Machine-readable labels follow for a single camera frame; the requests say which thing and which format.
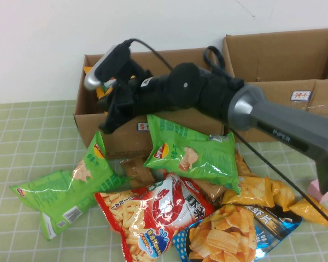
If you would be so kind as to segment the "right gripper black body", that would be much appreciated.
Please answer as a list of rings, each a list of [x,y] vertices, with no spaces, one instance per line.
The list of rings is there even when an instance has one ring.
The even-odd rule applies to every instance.
[[[174,111],[175,106],[167,95],[169,75],[152,76],[146,79],[130,79],[133,107],[131,114],[154,114]]]

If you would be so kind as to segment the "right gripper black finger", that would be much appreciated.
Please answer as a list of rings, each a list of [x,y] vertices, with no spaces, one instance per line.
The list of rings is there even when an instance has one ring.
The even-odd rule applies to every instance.
[[[134,97],[132,90],[127,86],[115,84],[114,93],[114,111],[107,113],[106,120],[99,125],[104,134],[111,134],[116,129],[134,118]]]
[[[114,93],[109,93],[100,98],[97,102],[97,106],[101,111],[112,113],[114,111]]]

